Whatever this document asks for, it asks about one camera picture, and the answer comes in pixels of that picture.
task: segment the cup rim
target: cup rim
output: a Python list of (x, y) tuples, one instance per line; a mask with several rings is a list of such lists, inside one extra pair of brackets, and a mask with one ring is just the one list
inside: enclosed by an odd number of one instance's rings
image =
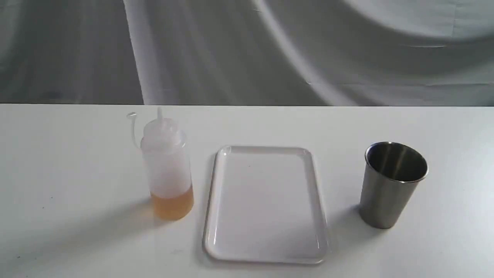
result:
[[(388, 145), (399, 145), (401, 147), (405, 147), (406, 149), (414, 152), (415, 154), (418, 154), (420, 156), (420, 158), (423, 160), (424, 164), (425, 164), (425, 173), (422, 175), (422, 177), (416, 179), (416, 180), (413, 180), (413, 181), (401, 181), (401, 180), (396, 180), (396, 179), (392, 179), (384, 174), (382, 174), (381, 172), (379, 172), (378, 170), (376, 170), (370, 163), (369, 163), (369, 151), (377, 146), (377, 145), (383, 145), (383, 144), (388, 144)], [(425, 177), (427, 176), (427, 174), (429, 174), (429, 165), (427, 164), (427, 160), (425, 160), (425, 158), (422, 156), (422, 154), (420, 154), (418, 151), (416, 151), (414, 148), (410, 147), (410, 146), (407, 146), (405, 144), (401, 144), (401, 143), (397, 143), (397, 142), (391, 142), (391, 141), (382, 141), (382, 142), (376, 142), (376, 143), (373, 143), (371, 144), (367, 149), (366, 149), (366, 152), (365, 152), (365, 160), (366, 160), (366, 164), (367, 166), (369, 166), (374, 172), (380, 174), (381, 176), (383, 176), (384, 178), (386, 178), (387, 180), (390, 180), (390, 181), (393, 181), (393, 182), (398, 182), (398, 183), (401, 183), (401, 184), (414, 184), (414, 183), (418, 183), (419, 181), (425, 179)]]

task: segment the plastic squeeze bottle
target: plastic squeeze bottle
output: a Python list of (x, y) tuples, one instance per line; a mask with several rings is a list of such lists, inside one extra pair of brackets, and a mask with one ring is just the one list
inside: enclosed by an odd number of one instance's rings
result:
[[(131, 136), (138, 147), (134, 135), (137, 114), (127, 117), (132, 120)], [(140, 149), (155, 214), (165, 220), (187, 215), (194, 205), (194, 194), (186, 137), (175, 121), (163, 118), (160, 107), (157, 119), (144, 127)]]

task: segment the stainless steel cup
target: stainless steel cup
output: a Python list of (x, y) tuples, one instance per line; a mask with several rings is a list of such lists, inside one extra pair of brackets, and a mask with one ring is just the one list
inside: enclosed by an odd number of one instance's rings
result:
[(360, 216), (375, 228), (389, 229), (427, 175), (427, 162), (416, 150), (394, 142), (372, 144), (365, 158)]

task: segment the orange liquid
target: orange liquid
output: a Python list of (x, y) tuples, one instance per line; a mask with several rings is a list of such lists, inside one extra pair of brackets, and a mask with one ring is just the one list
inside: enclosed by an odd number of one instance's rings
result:
[(165, 220), (179, 220), (186, 216), (194, 206), (192, 185), (182, 195), (175, 198), (160, 198), (151, 193), (155, 214)]

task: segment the gray fabric backdrop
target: gray fabric backdrop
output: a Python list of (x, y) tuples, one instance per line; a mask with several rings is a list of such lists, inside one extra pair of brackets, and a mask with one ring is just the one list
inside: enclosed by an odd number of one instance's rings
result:
[(491, 0), (0, 0), (0, 101), (493, 105)]

